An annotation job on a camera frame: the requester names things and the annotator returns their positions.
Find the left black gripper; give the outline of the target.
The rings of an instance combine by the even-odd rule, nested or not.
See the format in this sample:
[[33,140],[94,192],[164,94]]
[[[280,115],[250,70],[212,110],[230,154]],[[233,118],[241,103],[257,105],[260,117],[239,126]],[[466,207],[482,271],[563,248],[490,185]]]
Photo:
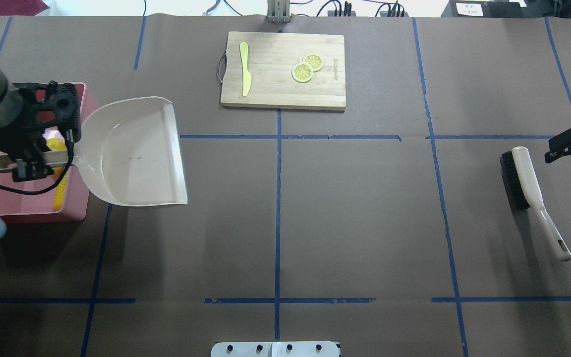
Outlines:
[[45,129],[28,133],[20,128],[23,108],[20,95],[7,95],[0,108],[0,119],[4,121],[0,127],[0,152],[14,161],[13,181],[34,181],[52,176],[54,169],[45,160],[45,153],[50,152],[43,137]]

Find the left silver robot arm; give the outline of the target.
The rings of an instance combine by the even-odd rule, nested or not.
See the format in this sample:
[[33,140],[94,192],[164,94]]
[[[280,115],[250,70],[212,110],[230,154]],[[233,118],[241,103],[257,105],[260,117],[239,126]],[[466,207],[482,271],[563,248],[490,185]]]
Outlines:
[[39,196],[56,189],[73,163],[73,147],[81,139],[78,92],[71,83],[10,83],[0,70],[0,152],[14,167],[15,182],[52,176],[54,166],[45,159],[50,152],[44,138],[46,128],[55,127],[65,140],[66,161],[52,185],[40,190],[14,189],[0,184],[0,190],[24,196]]

